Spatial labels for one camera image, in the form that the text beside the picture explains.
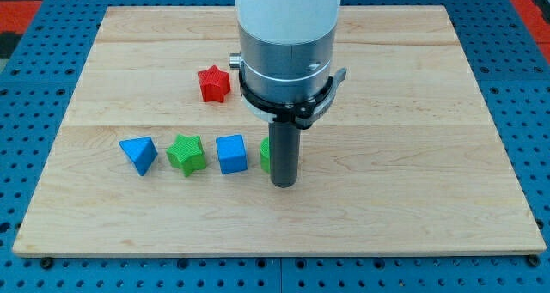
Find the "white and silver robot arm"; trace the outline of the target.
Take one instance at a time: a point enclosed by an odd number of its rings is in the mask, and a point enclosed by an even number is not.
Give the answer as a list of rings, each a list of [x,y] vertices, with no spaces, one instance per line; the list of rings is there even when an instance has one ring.
[[[346,70],[330,72],[341,0],[235,0],[239,71],[247,108],[268,124],[270,177],[297,179],[300,137],[333,104]]]

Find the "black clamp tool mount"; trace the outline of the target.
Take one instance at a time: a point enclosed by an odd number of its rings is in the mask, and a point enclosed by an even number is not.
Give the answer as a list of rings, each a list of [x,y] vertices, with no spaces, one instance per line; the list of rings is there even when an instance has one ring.
[[[291,104],[279,104],[261,99],[244,82],[239,71],[241,96],[245,106],[259,119],[267,123],[289,122],[299,130],[307,130],[320,119],[333,104],[339,85],[345,80],[347,68],[336,71],[324,87],[311,99]]]

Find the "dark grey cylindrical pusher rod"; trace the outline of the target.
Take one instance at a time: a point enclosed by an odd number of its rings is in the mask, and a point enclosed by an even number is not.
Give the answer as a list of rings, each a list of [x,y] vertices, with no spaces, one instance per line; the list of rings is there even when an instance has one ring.
[[[291,123],[269,124],[270,177],[275,186],[295,184],[300,147],[300,131]]]

